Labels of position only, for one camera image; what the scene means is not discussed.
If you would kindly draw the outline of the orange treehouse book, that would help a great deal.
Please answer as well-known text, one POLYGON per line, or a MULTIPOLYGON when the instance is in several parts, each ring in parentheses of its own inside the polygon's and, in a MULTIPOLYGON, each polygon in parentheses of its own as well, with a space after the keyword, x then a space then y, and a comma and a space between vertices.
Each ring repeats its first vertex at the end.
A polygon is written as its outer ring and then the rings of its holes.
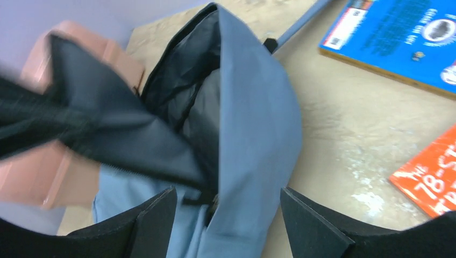
POLYGON ((390 182, 435 218, 455 210, 455 126, 389 177, 390 182))

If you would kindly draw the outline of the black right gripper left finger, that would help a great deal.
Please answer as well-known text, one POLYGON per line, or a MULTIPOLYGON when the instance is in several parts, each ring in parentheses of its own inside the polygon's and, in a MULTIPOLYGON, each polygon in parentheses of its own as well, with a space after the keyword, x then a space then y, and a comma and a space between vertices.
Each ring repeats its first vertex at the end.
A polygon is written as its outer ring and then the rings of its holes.
POLYGON ((70 233, 67 257, 165 257, 177 203, 168 188, 142 204, 70 233))

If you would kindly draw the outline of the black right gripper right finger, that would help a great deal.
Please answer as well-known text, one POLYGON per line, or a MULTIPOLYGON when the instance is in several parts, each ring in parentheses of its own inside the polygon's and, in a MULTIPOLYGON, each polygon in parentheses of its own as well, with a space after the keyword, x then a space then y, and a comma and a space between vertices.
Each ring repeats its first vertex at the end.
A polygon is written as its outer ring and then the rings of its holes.
POLYGON ((280 204, 293 257, 377 257, 367 249, 372 240, 394 233, 318 204, 290 187, 281 189, 280 204))

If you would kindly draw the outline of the blue paperback book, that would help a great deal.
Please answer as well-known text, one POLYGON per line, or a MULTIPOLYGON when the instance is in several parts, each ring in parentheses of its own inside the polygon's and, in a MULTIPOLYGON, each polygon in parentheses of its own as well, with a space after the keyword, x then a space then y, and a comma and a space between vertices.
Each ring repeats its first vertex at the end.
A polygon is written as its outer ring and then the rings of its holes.
POLYGON ((319 51, 455 98, 455 1, 348 1, 319 51))

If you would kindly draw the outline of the blue grey backpack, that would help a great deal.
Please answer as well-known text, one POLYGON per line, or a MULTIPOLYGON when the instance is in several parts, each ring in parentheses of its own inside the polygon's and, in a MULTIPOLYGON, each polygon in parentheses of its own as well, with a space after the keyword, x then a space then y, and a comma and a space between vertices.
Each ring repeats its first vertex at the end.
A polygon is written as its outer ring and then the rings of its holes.
MULTIPOLYGON (((51 32, 45 92, 1 77, 1 158, 58 139, 102 164, 94 224, 175 188, 167 253, 259 257, 302 148, 300 106, 273 54, 326 5, 260 42, 210 3, 171 39, 140 95, 51 32)), ((1 257, 67 257, 67 236, 1 220, 1 257)))

